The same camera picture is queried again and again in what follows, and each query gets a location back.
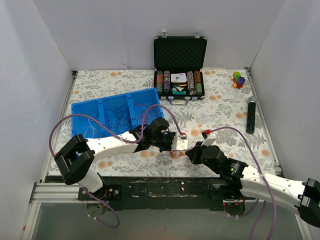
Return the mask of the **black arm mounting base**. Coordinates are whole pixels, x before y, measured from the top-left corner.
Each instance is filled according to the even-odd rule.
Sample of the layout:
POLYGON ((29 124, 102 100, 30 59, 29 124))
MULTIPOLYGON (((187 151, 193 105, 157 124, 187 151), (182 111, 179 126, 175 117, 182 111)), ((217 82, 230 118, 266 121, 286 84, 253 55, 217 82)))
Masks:
POLYGON ((222 211, 226 204, 244 208, 247 197, 217 177, 104 177, 95 196, 114 210, 222 211))

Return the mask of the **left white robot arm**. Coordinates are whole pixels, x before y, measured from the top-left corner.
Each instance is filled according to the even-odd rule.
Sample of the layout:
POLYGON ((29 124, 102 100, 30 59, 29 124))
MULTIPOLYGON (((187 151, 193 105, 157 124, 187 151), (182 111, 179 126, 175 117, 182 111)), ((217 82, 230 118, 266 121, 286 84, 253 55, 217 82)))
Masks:
POLYGON ((161 152, 172 151, 177 140, 177 134, 169 131, 169 123, 158 117, 150 124, 138 125, 117 136, 84 138, 77 134, 55 154, 54 160, 66 185, 78 184, 85 187, 95 200, 101 200, 107 191, 102 177, 91 169, 95 160, 137 153, 151 146, 161 152))

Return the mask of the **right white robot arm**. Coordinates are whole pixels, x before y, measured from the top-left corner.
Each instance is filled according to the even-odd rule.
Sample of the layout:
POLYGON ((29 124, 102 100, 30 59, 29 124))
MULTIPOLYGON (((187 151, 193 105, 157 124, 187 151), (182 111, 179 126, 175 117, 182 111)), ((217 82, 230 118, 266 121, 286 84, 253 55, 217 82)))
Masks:
POLYGON ((320 226, 320 183, 285 179, 269 173, 259 173, 245 162, 228 158, 216 145, 203 145, 186 151, 192 164, 203 164, 226 182, 227 196, 260 199, 292 211, 306 223, 320 226))

